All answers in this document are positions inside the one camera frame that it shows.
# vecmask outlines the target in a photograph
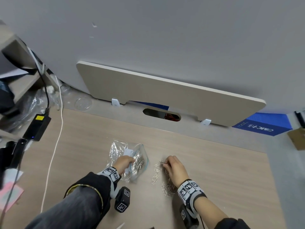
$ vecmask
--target pink paper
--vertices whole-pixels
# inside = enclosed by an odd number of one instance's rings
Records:
[[[0,209],[3,210],[4,206],[6,204],[7,198],[9,197],[10,191],[12,189],[13,182],[7,183],[2,190],[0,191]],[[19,186],[15,185],[12,195],[10,197],[10,201],[7,205],[6,211],[10,209],[10,207],[18,200],[18,198],[23,193],[23,189],[21,189]]]

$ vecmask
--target power adapter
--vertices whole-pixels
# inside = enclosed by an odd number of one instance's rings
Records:
[[[24,133],[23,138],[27,140],[40,141],[50,121],[51,118],[48,115],[36,114]]]

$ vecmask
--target sleeve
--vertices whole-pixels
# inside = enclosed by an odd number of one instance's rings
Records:
[[[92,172],[71,185],[64,199],[39,214],[25,229],[94,229],[110,209],[111,181]]]
[[[217,223],[215,229],[250,229],[242,219],[225,218]]]

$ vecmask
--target wall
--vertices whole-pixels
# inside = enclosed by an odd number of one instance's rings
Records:
[[[0,17],[71,86],[79,60],[305,106],[305,0],[0,0]]]

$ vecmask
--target person's left hand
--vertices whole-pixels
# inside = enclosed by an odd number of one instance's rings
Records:
[[[118,173],[121,175],[124,173],[125,169],[128,168],[129,163],[134,163],[135,160],[132,157],[127,155],[119,157],[116,162],[114,163],[113,167],[116,168]]]

